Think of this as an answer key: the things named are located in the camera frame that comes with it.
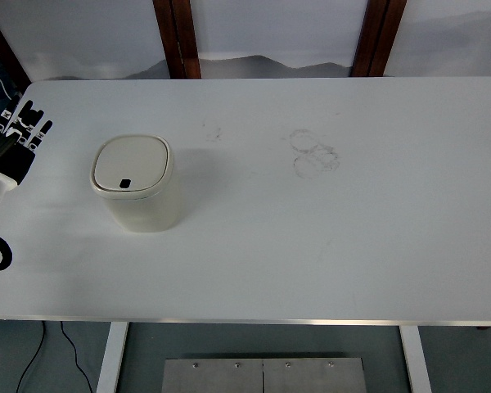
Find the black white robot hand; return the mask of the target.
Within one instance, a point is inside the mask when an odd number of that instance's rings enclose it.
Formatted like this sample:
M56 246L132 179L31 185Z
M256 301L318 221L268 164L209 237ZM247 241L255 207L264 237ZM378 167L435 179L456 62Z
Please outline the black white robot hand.
M52 127L47 120L36 129L44 112L35 110L28 100L14 117L20 98L14 96L0 115L0 176L11 179L20 185L33 164L36 153L44 137Z

